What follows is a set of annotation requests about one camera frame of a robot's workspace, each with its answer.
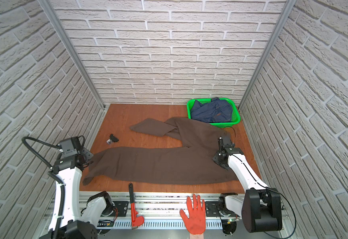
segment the wooden platform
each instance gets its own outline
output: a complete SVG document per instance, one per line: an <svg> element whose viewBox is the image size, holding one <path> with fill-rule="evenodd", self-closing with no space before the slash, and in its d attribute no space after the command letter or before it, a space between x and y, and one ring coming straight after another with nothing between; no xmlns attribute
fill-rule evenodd
<svg viewBox="0 0 348 239"><path fill-rule="evenodd" d="M98 153L111 147L129 146L143 148L173 148L181 147L179 140L168 136L158 137L137 133L131 131L129 127L146 118L153 118L165 121L171 117L187 117L186 106L174 105L142 105L142 104L112 104L105 116L100 130L95 138L91 148L92 153ZM248 163L253 170L260 176L258 166L254 160L246 131L244 130L243 121L234 125L236 131L236 147L243 150ZM231 137L234 131L226 128ZM106 141L110 134L114 134L119 141L108 145ZM189 193L225 193L235 192L244 193L239 181L230 181L218 184L201 184L201 185L175 185L175 184L150 184L142 182L132 182L135 192L189 192ZM95 177L92 182L86 186L80 184L81 191L109 191L109 192L126 192L128 191L129 181L113 180L106 176Z"/></svg>

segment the human hand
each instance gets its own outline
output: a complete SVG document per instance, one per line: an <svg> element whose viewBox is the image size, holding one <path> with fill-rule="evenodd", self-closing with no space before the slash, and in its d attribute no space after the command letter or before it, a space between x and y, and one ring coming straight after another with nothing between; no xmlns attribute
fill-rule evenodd
<svg viewBox="0 0 348 239"><path fill-rule="evenodd" d="M185 223L186 229L193 235L202 234L206 230L206 205L205 200L202 199L202 205L200 202L200 196L196 198L193 194L193 204L191 203L190 197L186 199L187 209L189 210L189 217L183 209L179 211L183 222Z"/></svg>

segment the green basket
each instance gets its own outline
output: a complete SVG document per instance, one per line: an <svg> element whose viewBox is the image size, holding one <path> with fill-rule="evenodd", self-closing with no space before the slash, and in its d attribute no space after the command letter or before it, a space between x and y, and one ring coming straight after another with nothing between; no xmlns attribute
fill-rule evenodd
<svg viewBox="0 0 348 239"><path fill-rule="evenodd" d="M233 107L233 114L231 115L231 119L232 120L231 120L231 122L210 123L210 124L214 125L216 127L219 127L219 128L225 128L225 127L233 126L233 125L236 125L237 123L239 123L241 121L241 116L239 115L238 110L236 109L236 106L235 106L234 102L232 100L230 100L229 98L219 98L219 99L227 101ZM190 110L194 106L194 102L196 100L199 101L201 104L210 103L211 102L211 98L207 98L207 99L191 99L191 100L189 100L187 102L187 115L189 116L189 119L191 119Z"/></svg>

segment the brown trousers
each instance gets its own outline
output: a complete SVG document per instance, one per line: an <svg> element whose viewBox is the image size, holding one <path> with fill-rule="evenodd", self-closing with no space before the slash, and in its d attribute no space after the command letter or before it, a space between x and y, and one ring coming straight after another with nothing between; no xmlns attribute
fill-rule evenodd
<svg viewBox="0 0 348 239"><path fill-rule="evenodd" d="M146 119L131 130L156 136L167 135L182 141L177 148L116 147L99 152L91 159L87 185L93 177L105 175L116 180L155 184L211 184L237 180L234 172L213 162L218 138L230 136L208 123L173 117L166 122Z"/></svg>

